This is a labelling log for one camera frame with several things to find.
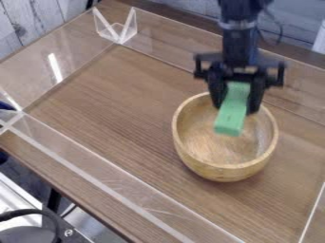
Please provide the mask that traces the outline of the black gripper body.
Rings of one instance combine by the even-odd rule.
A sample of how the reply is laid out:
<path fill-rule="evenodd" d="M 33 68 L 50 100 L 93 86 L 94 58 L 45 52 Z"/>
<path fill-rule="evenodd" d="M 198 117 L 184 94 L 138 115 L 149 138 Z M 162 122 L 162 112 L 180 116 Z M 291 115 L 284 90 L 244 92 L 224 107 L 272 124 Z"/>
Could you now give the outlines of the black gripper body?
<path fill-rule="evenodd" d="M 236 80 L 243 83 L 252 83 L 253 78 L 261 75 L 265 78 L 267 85 L 284 86 L 287 63 L 276 58 L 259 54 L 251 64 L 228 64 L 222 59 L 220 52 L 206 52 L 196 54 L 194 78 L 209 80 L 213 74 L 225 80 Z"/>

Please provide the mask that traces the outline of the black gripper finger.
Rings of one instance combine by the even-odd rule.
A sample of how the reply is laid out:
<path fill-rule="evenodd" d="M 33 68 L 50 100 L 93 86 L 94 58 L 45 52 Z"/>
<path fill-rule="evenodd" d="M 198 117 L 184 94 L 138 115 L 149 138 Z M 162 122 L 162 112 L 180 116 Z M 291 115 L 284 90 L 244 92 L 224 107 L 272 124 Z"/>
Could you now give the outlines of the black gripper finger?
<path fill-rule="evenodd" d="M 248 114 L 252 115 L 260 111 L 263 96 L 265 92 L 265 76 L 257 75 L 252 82 L 252 90 L 248 102 Z"/>
<path fill-rule="evenodd" d="M 228 93 L 228 85 L 224 80 L 224 76 L 220 73 L 212 71 L 208 77 L 208 85 L 213 99 L 213 105 L 216 108 L 220 108 Z"/>

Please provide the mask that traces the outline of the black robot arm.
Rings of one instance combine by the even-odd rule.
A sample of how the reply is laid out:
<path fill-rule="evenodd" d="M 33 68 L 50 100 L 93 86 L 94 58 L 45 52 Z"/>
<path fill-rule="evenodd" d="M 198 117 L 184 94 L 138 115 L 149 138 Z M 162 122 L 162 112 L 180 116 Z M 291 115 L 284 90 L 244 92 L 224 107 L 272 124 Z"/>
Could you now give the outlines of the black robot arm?
<path fill-rule="evenodd" d="M 285 85 L 287 63 L 264 56 L 259 49 L 261 12 L 275 18 L 268 7 L 275 0 L 217 0 L 221 8 L 222 51 L 197 53 L 193 76 L 208 85 L 213 105 L 220 108 L 230 91 L 230 82 L 249 84 L 247 114 L 260 111 L 264 92 Z"/>

